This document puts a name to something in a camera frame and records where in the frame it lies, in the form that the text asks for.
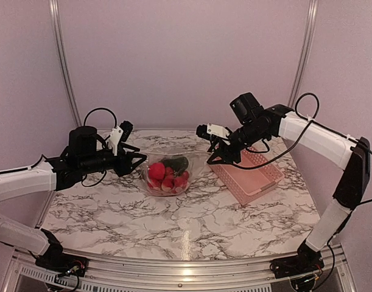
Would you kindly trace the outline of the pink red apple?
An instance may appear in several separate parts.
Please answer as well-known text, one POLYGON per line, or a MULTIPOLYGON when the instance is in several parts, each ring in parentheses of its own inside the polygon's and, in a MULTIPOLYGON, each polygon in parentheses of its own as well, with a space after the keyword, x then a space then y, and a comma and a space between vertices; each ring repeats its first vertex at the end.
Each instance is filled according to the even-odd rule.
POLYGON ((166 167, 162 162, 156 162, 149 166, 148 176, 150 179, 162 180, 166 175, 166 167))

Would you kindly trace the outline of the green bell pepper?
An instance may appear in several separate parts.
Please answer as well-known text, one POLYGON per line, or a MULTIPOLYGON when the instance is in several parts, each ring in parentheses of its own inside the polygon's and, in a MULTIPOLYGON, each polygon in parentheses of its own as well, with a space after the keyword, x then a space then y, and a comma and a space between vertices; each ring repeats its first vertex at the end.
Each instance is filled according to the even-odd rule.
POLYGON ((161 160, 165 167, 170 167, 175 172, 184 171, 189 166, 189 160, 185 156, 174 156, 161 160))

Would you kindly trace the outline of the pink perforated plastic basket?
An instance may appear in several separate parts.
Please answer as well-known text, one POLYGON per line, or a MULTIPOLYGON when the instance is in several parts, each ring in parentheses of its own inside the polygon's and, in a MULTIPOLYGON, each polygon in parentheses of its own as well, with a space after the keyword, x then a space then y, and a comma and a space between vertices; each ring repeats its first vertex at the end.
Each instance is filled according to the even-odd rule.
POLYGON ((274 164, 254 170, 222 164, 209 167, 243 206, 272 191, 284 178, 283 172, 274 164))

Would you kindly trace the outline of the clear zip top bag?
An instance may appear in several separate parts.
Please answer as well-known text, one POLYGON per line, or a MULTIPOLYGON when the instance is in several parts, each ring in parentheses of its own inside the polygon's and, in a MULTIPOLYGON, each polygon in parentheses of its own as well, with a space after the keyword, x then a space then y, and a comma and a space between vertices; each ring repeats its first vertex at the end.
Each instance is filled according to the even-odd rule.
POLYGON ((205 168, 209 153, 183 148, 147 152, 140 185, 152 196, 176 196, 185 192, 205 168))

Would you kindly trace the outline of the red yellow lychee bunch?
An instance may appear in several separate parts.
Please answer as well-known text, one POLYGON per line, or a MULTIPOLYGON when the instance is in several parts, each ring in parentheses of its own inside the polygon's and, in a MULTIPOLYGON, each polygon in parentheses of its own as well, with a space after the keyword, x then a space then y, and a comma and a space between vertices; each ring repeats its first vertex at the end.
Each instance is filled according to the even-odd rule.
POLYGON ((177 195, 185 191, 189 185, 190 174, 187 170, 181 173, 173 171, 166 167, 166 175, 162 180, 147 179, 147 185, 150 189, 160 192, 162 195, 177 195))

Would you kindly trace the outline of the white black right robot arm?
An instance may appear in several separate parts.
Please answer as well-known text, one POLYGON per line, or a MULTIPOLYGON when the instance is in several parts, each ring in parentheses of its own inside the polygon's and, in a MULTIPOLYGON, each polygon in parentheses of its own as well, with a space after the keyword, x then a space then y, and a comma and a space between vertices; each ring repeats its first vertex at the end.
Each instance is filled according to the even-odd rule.
POLYGON ((207 163, 241 205, 259 198, 282 176, 275 178, 267 174, 276 168, 252 147, 258 141, 272 137, 293 141, 294 145, 303 145, 344 170, 332 202, 292 260, 293 268, 304 273, 315 264, 315 253, 360 204, 370 179, 370 145, 364 138, 356 140, 340 134, 285 105, 263 108, 258 102, 238 100, 231 102, 231 107, 242 124, 240 128, 230 131, 209 123, 199 125, 195 133, 210 143, 207 163))

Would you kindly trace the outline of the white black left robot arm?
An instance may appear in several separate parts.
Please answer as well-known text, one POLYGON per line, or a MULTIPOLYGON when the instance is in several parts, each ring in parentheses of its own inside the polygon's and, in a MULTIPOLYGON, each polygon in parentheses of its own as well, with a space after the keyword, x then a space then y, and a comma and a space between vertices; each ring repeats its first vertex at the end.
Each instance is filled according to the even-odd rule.
MULTIPOLYGON (((60 156, 39 159, 33 166, 0 172, 0 203, 37 192, 70 189, 90 174, 112 170, 117 176, 131 174, 147 156, 126 144, 132 126, 115 126, 104 139, 92 126, 70 131, 69 141, 60 156)), ((68 265, 61 243, 44 229, 30 228, 0 215, 0 242, 26 249, 61 271, 68 265)))

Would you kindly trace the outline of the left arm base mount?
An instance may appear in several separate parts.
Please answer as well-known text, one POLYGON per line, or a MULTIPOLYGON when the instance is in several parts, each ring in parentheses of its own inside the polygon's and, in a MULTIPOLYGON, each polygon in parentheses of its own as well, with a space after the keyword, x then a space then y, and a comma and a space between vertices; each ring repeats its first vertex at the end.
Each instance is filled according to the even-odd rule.
POLYGON ((50 231, 41 229, 48 239, 49 247, 43 255, 36 256, 36 266, 59 272, 61 276, 72 273, 73 267, 78 267, 76 273, 83 277, 88 266, 88 259, 77 255, 66 254, 63 252, 61 243, 50 231))

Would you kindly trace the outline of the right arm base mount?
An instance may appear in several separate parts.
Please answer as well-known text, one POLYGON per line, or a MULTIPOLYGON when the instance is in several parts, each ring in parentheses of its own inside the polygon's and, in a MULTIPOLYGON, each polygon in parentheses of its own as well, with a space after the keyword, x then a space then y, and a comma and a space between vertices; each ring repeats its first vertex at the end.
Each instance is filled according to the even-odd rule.
POLYGON ((324 267, 321 252, 315 252, 305 243, 300 245, 296 255, 273 259, 270 262, 270 270, 276 279, 319 271, 324 267))

